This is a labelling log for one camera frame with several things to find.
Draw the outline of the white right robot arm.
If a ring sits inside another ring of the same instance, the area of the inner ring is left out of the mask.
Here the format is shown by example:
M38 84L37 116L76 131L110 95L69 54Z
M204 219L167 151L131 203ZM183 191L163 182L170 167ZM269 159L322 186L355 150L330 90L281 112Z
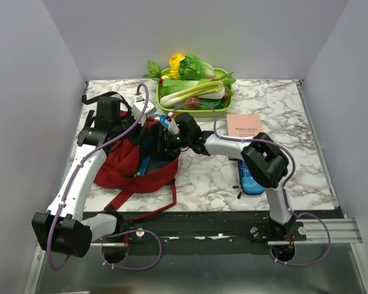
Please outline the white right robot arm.
M218 135L201 130L195 119L181 113L176 117L154 115L159 122L157 150L177 154L182 148L205 156L226 156L245 162L252 178L265 188L270 207L270 234L283 240L292 233L294 216L286 204L289 160L270 137L260 132L253 138Z

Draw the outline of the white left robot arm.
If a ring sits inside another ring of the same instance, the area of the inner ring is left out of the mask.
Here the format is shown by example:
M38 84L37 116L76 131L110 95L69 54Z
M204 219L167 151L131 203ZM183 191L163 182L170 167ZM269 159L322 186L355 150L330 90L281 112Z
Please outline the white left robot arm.
M128 105L115 92L90 100L83 98L82 102L96 104L96 109L89 111L78 134L69 173L54 201L44 213L36 213L31 222L38 243L48 256L59 253L84 257L97 239L106 237L116 242L123 237L118 213L102 212L84 219L85 202L113 144L138 130L155 110L148 97L139 96Z

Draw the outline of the teal notebook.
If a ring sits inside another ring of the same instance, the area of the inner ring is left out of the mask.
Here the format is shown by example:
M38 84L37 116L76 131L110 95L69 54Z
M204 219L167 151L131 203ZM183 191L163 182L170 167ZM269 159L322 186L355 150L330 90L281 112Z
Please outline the teal notebook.
M137 176L144 176L158 169L157 139L150 137L140 145L140 161Z

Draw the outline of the red student backpack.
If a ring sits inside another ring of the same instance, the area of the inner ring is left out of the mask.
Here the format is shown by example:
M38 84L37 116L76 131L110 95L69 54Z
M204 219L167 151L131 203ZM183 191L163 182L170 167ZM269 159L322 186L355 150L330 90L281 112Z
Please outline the red student backpack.
M152 193L163 186L169 186L172 201L162 208L144 214L143 218L153 217L177 204L175 176L178 171L178 155L158 153L158 169L144 176L137 176L140 161L140 145L122 141L124 129L122 122L132 116L132 107L117 92L106 92L92 99L82 96L85 105L96 103L97 110L91 110L86 123L80 131L77 144L102 146L107 158L98 170L94 183L100 187L119 189L120 193L110 201L106 211L116 211L133 194ZM148 118L145 122L150 137L157 138L159 122Z

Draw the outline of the orange treehouse children's book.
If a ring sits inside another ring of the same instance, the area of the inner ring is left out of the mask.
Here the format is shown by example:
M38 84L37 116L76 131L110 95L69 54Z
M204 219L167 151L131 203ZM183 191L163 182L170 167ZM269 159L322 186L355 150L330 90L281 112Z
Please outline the orange treehouse children's book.
M171 117L168 115L158 115L154 114L151 116L155 121L159 122L165 128L169 128L169 124L171 123Z

